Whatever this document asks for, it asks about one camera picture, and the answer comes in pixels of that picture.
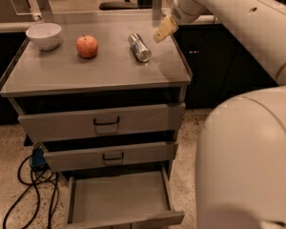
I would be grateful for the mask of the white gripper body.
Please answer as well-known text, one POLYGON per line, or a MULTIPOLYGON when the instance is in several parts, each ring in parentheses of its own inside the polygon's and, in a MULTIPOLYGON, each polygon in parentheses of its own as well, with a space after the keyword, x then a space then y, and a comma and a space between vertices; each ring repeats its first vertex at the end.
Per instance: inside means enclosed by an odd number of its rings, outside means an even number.
POLYGON ((171 14, 178 25, 189 25, 193 23, 206 7, 195 0, 174 0, 171 5, 171 14))

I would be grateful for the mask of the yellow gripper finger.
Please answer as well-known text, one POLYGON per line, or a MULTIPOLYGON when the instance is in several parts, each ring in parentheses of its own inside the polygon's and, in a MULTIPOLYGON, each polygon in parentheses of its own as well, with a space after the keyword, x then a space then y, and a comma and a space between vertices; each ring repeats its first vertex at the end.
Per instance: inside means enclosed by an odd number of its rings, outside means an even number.
POLYGON ((167 15, 162 22, 160 23, 158 30, 155 32, 153 36, 153 40, 155 43, 160 43, 168 36, 172 35, 174 32, 178 30, 178 25, 174 21, 171 15, 167 15))

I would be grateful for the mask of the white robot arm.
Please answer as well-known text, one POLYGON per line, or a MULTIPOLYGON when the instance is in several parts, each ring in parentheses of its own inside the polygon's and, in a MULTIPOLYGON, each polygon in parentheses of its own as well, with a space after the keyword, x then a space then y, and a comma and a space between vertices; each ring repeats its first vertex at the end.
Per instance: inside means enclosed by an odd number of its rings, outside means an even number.
POLYGON ((157 42, 204 10, 276 82, 226 100, 196 148, 197 229, 286 229, 286 6, 276 0, 174 0, 157 42))

